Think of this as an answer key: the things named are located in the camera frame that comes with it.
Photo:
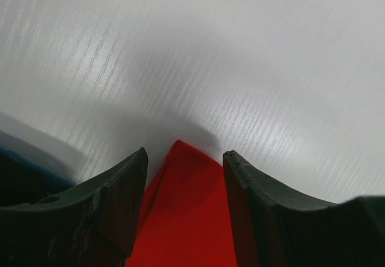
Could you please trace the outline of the red t-shirt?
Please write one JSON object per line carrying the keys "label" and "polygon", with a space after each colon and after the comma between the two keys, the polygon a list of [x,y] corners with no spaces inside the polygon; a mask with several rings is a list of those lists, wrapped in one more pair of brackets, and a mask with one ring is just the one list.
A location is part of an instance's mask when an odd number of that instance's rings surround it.
{"label": "red t-shirt", "polygon": [[236,266],[222,166],[178,140],[145,190],[127,266]]}

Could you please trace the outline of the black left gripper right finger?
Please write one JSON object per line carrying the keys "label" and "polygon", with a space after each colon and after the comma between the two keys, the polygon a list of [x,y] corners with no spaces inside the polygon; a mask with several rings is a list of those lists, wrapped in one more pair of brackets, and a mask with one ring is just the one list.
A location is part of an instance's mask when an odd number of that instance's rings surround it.
{"label": "black left gripper right finger", "polygon": [[335,204],[223,155],[238,266],[383,266],[384,197]]}

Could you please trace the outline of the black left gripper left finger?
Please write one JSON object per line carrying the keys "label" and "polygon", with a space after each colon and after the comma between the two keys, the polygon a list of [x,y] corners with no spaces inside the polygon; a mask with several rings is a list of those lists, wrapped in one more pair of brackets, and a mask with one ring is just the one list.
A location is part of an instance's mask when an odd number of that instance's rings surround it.
{"label": "black left gripper left finger", "polygon": [[147,166],[139,149],[36,204],[1,206],[1,265],[124,266],[135,245]]}

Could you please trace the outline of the folded blue t-shirt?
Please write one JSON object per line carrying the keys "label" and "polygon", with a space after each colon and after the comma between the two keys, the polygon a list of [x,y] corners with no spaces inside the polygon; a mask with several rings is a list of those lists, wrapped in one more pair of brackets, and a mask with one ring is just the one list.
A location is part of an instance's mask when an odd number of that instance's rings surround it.
{"label": "folded blue t-shirt", "polygon": [[75,186],[18,154],[1,150],[1,206],[36,204]]}

